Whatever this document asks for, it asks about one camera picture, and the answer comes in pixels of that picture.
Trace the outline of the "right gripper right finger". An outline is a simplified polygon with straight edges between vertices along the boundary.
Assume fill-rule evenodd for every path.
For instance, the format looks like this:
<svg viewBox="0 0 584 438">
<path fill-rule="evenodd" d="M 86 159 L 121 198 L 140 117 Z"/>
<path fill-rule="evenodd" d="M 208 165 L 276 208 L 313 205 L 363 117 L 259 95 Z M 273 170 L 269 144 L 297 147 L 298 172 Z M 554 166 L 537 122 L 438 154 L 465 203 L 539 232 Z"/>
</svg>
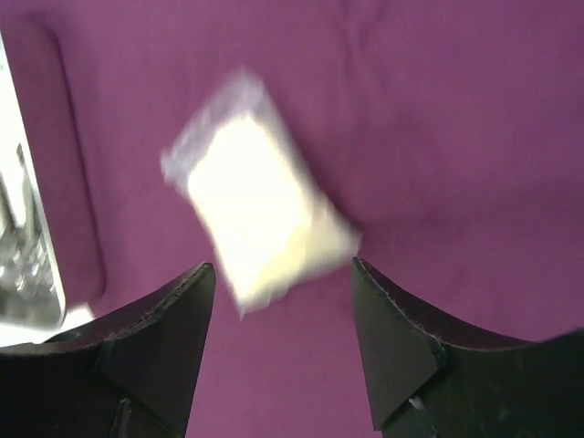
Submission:
<svg viewBox="0 0 584 438">
<path fill-rule="evenodd" d="M 384 437 L 580 437 L 583 332 L 540 342 L 466 323 L 362 259 L 352 308 L 374 429 Z"/>
</svg>

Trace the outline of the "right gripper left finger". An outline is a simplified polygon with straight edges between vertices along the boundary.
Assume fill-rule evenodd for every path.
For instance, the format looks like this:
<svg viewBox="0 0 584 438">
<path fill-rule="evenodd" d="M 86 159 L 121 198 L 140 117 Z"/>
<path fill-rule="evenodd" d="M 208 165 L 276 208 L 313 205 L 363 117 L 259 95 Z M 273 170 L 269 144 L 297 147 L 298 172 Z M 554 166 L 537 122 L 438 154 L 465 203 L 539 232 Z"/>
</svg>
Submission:
<svg viewBox="0 0 584 438">
<path fill-rule="evenodd" d="M 184 437 L 214 289 L 202 263 L 43 343 L 2 348 L 2 436 Z"/>
</svg>

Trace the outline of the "stainless steel tray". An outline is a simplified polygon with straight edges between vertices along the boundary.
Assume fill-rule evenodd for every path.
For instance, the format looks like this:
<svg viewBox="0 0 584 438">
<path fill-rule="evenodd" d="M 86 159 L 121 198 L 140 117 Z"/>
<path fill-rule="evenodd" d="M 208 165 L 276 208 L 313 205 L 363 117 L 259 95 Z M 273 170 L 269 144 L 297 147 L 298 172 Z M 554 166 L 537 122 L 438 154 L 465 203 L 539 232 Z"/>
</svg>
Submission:
<svg viewBox="0 0 584 438">
<path fill-rule="evenodd" d="M 1 321 L 58 329 L 66 298 L 5 39 L 1 39 Z"/>
</svg>

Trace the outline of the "bagged beige bandage roll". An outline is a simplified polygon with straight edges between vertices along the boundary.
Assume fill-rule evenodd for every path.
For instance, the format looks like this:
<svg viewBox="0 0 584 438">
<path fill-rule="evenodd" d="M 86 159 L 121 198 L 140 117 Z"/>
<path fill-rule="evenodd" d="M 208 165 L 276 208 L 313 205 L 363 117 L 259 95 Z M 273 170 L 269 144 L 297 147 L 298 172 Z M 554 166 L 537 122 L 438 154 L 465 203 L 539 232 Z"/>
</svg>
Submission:
<svg viewBox="0 0 584 438">
<path fill-rule="evenodd" d="M 161 155 L 240 314 L 355 256 L 360 233 L 318 187 L 262 79 L 230 75 Z"/>
</svg>

